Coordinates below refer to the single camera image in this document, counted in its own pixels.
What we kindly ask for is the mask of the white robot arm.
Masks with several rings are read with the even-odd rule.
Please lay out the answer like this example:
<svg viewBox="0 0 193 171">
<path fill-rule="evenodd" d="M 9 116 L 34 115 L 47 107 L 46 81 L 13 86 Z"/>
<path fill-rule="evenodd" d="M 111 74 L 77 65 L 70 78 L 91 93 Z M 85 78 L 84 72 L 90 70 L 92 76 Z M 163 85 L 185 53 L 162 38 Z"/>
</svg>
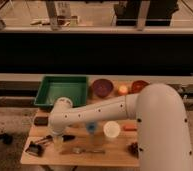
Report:
<svg viewBox="0 0 193 171">
<path fill-rule="evenodd" d="M 140 171 L 193 171 L 185 106 L 178 92 L 166 84 L 150 84 L 138 94 L 78 108 L 62 98 L 49 115 L 49 128 L 59 136 L 74 123 L 128 118 L 137 121 Z"/>
</svg>

